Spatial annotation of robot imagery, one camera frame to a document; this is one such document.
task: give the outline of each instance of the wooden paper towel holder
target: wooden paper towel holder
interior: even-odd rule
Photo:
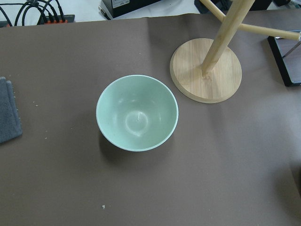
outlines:
[[[210,0],[200,1],[222,25],[214,40],[190,40],[182,44],[171,58],[172,80],[190,99],[218,103],[230,98],[238,90],[242,70],[238,58],[228,47],[237,29],[300,41],[300,33],[242,24],[255,0],[234,0],[227,15]]]

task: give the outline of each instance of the gray towel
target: gray towel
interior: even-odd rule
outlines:
[[[0,143],[22,134],[11,81],[0,77]]]

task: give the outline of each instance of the black cable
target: black cable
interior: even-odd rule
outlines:
[[[10,21],[9,17],[6,15],[5,11],[2,9],[1,6],[0,6],[0,11],[3,13],[4,17],[6,18],[6,20],[7,20],[8,24],[9,24],[9,26],[12,27],[13,25],[11,24],[11,21]]]
[[[20,10],[19,10],[19,12],[18,12],[18,14],[17,14],[17,16],[16,16],[15,26],[17,26],[19,17],[20,17],[20,15],[21,15],[23,9],[24,9],[27,5],[29,5],[29,2],[25,2],[25,3],[22,5],[22,7],[20,8]]]
[[[39,10],[39,12],[41,13],[41,15],[42,15],[42,18],[43,18],[43,20],[44,20],[44,23],[47,23],[47,18],[46,18],[46,16],[45,16],[45,14],[42,12],[42,9],[40,9],[40,8],[37,7],[37,6],[29,5],[29,6],[24,10],[24,13],[23,13],[23,16],[22,16],[22,26],[25,25],[25,16],[26,16],[26,13],[27,13],[27,11],[28,11],[29,9],[31,9],[31,8],[37,8],[37,9]]]
[[[0,6],[23,5],[24,3],[1,3]]]
[[[62,22],[65,23],[66,20],[65,20],[65,17],[64,17],[62,7],[61,7],[60,3],[58,2],[58,0],[55,0],[55,1],[57,3],[58,10],[60,11],[60,14],[61,14]]]
[[[55,20],[53,19],[53,16],[51,15],[51,12],[48,9],[45,9],[45,10],[48,12],[48,17],[49,17],[50,22],[53,23]]]
[[[57,13],[56,13],[55,9],[53,8],[53,6],[50,4],[51,0],[49,0],[49,1],[38,0],[38,1],[45,3],[44,8],[43,8],[43,10],[42,10],[43,13],[44,13],[44,11],[45,11],[44,9],[46,9],[46,7],[49,5],[49,7],[51,8],[51,10],[52,10],[52,12],[53,12],[53,16],[55,17],[56,22],[59,23],[59,22],[60,22],[60,19],[58,18]],[[41,21],[41,16],[40,16],[40,18],[39,18],[39,20],[38,20],[37,25],[40,24],[40,21]]]

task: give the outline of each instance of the bowl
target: bowl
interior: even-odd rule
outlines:
[[[96,106],[97,124],[106,139],[133,152],[163,144],[172,135],[178,115],[170,89],[145,75],[115,80],[102,92]]]

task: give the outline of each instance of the wooden pole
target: wooden pole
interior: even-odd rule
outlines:
[[[216,7],[213,2],[210,0],[199,0],[206,8],[212,12],[215,17],[223,22],[226,15]],[[280,37],[284,39],[291,39],[291,40],[299,40],[301,39],[301,34],[297,32],[287,32],[287,31],[282,31],[278,29],[272,29],[272,28],[266,28],[266,27],[260,27],[260,26],[254,26],[254,25],[248,25],[248,24],[240,24],[238,26],[239,30],[246,31],[246,32],[253,32],[257,34],[263,34],[263,35],[268,35],[268,36],[273,36],[273,37]]]
[[[203,77],[209,76],[209,73],[220,59],[222,53],[236,33],[238,26],[241,24],[254,2],[255,0],[233,1],[225,20],[202,63]]]

